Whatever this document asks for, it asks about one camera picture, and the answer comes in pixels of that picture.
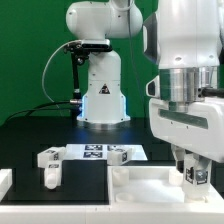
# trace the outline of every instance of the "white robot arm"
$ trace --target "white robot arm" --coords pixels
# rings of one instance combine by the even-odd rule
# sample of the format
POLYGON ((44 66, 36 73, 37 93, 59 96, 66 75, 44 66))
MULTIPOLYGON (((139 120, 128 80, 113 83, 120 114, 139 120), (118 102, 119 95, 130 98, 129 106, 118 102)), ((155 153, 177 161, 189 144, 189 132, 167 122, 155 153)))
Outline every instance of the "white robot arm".
POLYGON ((154 136, 170 142, 183 169, 186 200, 205 196, 211 160, 224 162, 224 100, 206 97, 219 66, 223 4, 216 0, 159 0, 144 22, 145 55, 159 66, 147 85, 154 136), (176 154, 186 154, 184 162, 176 154))
MULTIPOLYGON (((66 15, 69 30, 88 47, 109 44, 106 38, 127 38, 142 27, 142 15, 134 0, 73 3, 66 15)), ((120 91, 121 59, 114 52, 89 55, 88 91, 83 96, 78 124, 96 129, 126 125, 125 97, 120 91)))
POLYGON ((127 38, 130 10, 131 33, 136 35, 142 27, 142 15, 134 0, 130 1, 130 5, 128 0, 73 3, 66 14, 67 26, 79 39, 127 38))

